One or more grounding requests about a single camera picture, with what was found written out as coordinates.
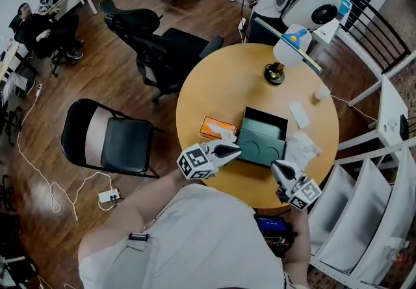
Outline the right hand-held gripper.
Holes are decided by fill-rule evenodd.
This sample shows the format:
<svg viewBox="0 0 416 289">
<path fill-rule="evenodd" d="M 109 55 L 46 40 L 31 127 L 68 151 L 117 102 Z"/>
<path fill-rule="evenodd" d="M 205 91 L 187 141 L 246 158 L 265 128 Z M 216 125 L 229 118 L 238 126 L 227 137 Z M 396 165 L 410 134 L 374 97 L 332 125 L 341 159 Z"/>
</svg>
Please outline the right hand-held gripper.
<svg viewBox="0 0 416 289">
<path fill-rule="evenodd" d="M 271 172 L 278 184 L 277 196 L 301 212 L 312 205 L 322 194 L 318 184 L 309 179 L 295 163 L 286 160 L 272 161 Z"/>
</svg>

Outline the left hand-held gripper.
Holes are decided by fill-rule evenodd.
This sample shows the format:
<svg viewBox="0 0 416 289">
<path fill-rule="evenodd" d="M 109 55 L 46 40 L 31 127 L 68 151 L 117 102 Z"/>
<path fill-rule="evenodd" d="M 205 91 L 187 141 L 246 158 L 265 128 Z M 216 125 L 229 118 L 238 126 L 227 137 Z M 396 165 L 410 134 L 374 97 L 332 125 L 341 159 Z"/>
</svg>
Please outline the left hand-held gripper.
<svg viewBox="0 0 416 289">
<path fill-rule="evenodd" d="M 240 154 L 241 148 L 237 144 L 213 140 L 196 143 L 183 150 L 177 159 L 177 165 L 187 180 L 207 179 Z"/>
</svg>

